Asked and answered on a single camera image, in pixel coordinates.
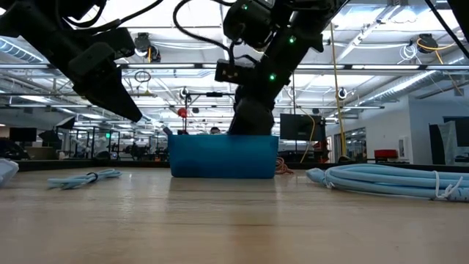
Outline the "teal plastic bin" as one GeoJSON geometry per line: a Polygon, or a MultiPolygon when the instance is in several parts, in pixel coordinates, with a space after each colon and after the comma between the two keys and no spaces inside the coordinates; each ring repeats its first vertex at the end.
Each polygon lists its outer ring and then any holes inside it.
{"type": "Polygon", "coordinates": [[[173,177],[270,179],[276,173],[277,136],[173,135],[173,177]]]}

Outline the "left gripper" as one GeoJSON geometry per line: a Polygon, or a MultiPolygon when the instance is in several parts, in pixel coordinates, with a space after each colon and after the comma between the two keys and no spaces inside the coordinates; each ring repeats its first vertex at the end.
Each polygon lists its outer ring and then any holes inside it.
{"type": "Polygon", "coordinates": [[[122,84],[116,60],[122,49],[105,41],[64,42],[54,47],[54,66],[73,84],[73,89],[91,104],[137,122],[142,113],[122,84]]]}

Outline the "large black monitor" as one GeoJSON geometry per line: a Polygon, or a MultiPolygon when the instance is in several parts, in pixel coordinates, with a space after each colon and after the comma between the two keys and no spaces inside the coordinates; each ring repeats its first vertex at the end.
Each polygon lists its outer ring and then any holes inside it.
{"type": "Polygon", "coordinates": [[[325,119],[305,114],[280,114],[280,138],[299,141],[325,141],[325,119]]]}

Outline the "small black monitor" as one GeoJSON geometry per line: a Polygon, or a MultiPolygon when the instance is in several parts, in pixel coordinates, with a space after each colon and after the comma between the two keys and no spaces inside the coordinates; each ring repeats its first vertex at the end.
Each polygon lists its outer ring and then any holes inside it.
{"type": "Polygon", "coordinates": [[[11,127],[9,138],[13,142],[35,142],[37,139],[37,129],[11,127]]]}

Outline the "white bulb lamp metal base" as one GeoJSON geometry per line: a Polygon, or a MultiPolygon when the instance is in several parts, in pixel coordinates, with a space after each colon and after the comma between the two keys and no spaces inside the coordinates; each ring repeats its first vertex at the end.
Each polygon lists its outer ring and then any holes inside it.
{"type": "Polygon", "coordinates": [[[16,162],[0,158],[0,188],[5,187],[18,170],[19,165],[16,162]]]}

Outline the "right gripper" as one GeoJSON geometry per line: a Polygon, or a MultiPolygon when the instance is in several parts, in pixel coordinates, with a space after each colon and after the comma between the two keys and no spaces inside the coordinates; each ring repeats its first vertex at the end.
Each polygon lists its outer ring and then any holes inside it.
{"type": "Polygon", "coordinates": [[[274,125],[272,111],[274,100],[290,76],[313,48],[323,52],[323,34],[279,32],[269,44],[247,84],[240,85],[235,93],[234,116],[229,127],[230,135],[270,135],[274,125]]]}

